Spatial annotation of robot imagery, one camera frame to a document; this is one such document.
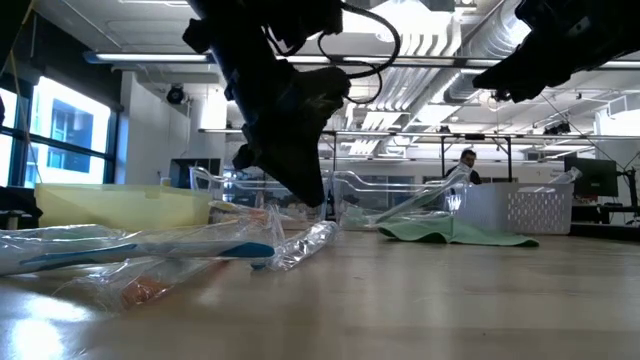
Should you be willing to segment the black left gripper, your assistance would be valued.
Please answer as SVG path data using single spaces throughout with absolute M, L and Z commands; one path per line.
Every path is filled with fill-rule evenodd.
M 321 205 L 321 70 L 300 71 L 285 60 L 238 65 L 231 71 L 231 97 L 246 138 L 233 166 L 259 167 L 307 206 Z

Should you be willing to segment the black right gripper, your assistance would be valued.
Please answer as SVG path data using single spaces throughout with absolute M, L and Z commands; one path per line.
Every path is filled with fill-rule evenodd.
M 539 95 L 536 81 L 554 87 L 640 51 L 640 0 L 521 0 L 517 18 L 529 35 L 472 80 L 498 102 L 532 100 Z

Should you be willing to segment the orange yellow toothbrush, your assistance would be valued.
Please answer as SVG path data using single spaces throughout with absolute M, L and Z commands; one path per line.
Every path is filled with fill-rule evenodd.
M 242 220 L 265 222 L 269 218 L 269 213 L 264 209 L 247 207 L 221 200 L 213 200 L 209 203 L 209 206 L 211 223 L 238 222 Z

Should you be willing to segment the blue toothbrush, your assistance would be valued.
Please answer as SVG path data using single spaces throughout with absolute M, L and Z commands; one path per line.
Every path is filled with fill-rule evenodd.
M 275 235 L 272 241 L 275 253 L 267 259 L 254 260 L 250 264 L 253 270 L 291 270 L 338 238 L 338 224 L 326 220 L 317 222 L 292 237 L 284 238 L 279 210 L 268 205 L 266 212 L 267 224 L 272 226 Z
M 0 240 L 0 276 L 141 257 L 260 259 L 275 253 L 273 246 L 252 240 L 232 223 L 127 232 L 111 241 Z

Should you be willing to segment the purple toothbrush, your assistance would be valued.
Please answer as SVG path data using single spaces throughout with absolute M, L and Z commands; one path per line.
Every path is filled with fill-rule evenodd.
M 575 166 L 571 167 L 564 173 L 554 177 L 549 181 L 550 184 L 571 184 L 580 179 L 583 173 Z

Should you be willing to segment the clear plastic bin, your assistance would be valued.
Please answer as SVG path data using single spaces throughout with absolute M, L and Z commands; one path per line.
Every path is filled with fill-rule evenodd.
M 336 219 L 339 223 L 340 214 L 348 204 L 384 213 L 414 196 L 426 183 L 443 179 L 422 184 L 408 183 L 403 177 L 368 181 L 352 171 L 337 171 L 334 173 Z M 396 215 L 389 222 L 451 216 L 458 211 L 462 195 L 468 187 L 459 195 L 450 195 L 445 200 L 436 200 L 421 209 Z
M 307 206 L 285 186 L 266 174 L 227 172 L 225 176 L 212 175 L 210 180 L 211 185 L 208 189 L 197 191 L 210 193 L 212 201 L 221 200 L 264 210 L 268 205 L 275 206 L 280 212 L 285 230 L 303 230 L 325 220 L 329 214 L 329 176 L 322 180 L 325 199 L 317 207 Z

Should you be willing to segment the person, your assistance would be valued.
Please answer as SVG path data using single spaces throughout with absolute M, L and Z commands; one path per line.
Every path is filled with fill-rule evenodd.
M 482 183 L 479 173 L 474 169 L 477 155 L 471 149 L 465 149 L 459 158 L 458 164 L 447 170 L 445 176 L 448 177 L 453 172 L 463 169 L 469 173 L 469 181 L 474 185 Z

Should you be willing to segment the black computer monitor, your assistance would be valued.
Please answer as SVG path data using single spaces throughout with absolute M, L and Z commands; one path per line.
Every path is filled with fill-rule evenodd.
M 206 190 L 210 177 L 220 173 L 219 158 L 175 158 L 170 161 L 170 185 L 180 189 Z
M 618 196 L 617 165 L 611 160 L 565 157 L 566 171 L 576 168 L 581 176 L 574 181 L 574 194 L 578 196 Z

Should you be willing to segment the long ceiling light strip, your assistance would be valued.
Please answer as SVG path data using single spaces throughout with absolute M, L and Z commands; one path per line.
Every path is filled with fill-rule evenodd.
M 92 64 L 214 64 L 211 54 L 190 53 L 102 53 L 86 52 L 84 58 Z M 286 57 L 294 65 L 322 65 L 330 60 L 321 55 L 294 55 Z M 358 63 L 383 65 L 388 61 L 384 56 L 342 56 L 335 55 L 336 64 L 355 66 Z M 444 57 L 444 56 L 399 56 L 392 67 L 430 67 L 484 70 L 497 65 L 500 59 Z M 614 60 L 596 67 L 597 71 L 640 71 L 640 60 Z
M 294 138 L 320 138 L 322 135 L 332 137 L 347 138 L 387 138 L 387 137 L 410 137 L 410 138 L 455 138 L 464 140 L 489 140 L 489 139 L 527 139 L 527 140 L 569 140 L 569 141 L 622 141 L 640 140 L 640 136 L 624 135 L 548 135 L 548 134 L 521 134 L 521 133 L 438 133 L 438 132 L 396 132 L 396 131 L 346 131 L 346 130 L 321 130 L 317 135 L 308 135 L 304 132 L 295 131 L 267 131 L 267 135 L 275 137 Z

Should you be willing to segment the white perforated basket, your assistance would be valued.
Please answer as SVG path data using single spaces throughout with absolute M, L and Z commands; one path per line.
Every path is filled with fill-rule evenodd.
M 486 230 L 526 235 L 570 232 L 574 185 L 490 183 L 468 187 L 456 217 Z

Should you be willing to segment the green cloth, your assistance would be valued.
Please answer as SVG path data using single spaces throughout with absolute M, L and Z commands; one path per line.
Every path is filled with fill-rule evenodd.
M 486 230 L 468 225 L 451 216 L 385 222 L 376 228 L 388 238 L 404 242 L 501 247 L 539 246 L 539 242 L 534 238 Z

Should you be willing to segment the yellow plastic bin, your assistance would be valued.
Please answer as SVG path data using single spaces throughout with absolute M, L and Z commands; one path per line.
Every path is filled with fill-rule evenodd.
M 43 227 L 96 224 L 127 231 L 206 225 L 207 192 L 161 185 L 38 184 Z

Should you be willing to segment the large glass window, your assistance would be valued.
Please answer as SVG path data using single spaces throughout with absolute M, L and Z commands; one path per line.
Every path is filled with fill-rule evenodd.
M 116 114 L 44 76 L 0 82 L 0 186 L 109 180 Z

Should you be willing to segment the black metal frame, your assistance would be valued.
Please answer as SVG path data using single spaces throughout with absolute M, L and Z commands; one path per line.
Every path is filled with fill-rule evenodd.
M 327 204 L 329 206 L 328 213 L 331 214 L 332 216 L 335 216 L 336 210 L 335 210 L 334 173 L 336 171 L 336 166 L 337 166 L 337 137 L 334 133 L 331 133 L 330 137 L 332 138 L 332 141 L 329 141 L 326 135 L 321 136 L 322 140 L 327 144 L 327 146 L 331 149 L 331 152 L 332 152 Z
M 508 168 L 508 181 L 512 182 L 513 177 L 513 157 L 512 157 L 512 136 L 506 134 L 484 134 L 484 133 L 439 133 L 440 139 L 440 164 L 441 175 L 446 173 L 445 162 L 446 152 L 448 148 L 445 146 L 445 142 L 451 138 L 454 141 L 466 140 L 466 141 L 484 141 L 491 140 L 496 146 L 507 155 L 507 168 Z

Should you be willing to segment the silver air duct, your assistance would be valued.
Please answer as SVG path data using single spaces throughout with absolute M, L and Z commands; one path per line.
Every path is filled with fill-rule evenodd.
M 521 0 L 500 0 L 477 31 L 462 41 L 455 56 L 473 58 L 503 58 L 510 55 L 530 32 L 530 28 L 515 16 Z M 471 100 L 478 92 L 472 85 L 475 74 L 458 69 L 434 69 L 435 75 L 419 93 L 410 97 L 410 105 L 427 103 L 460 104 Z

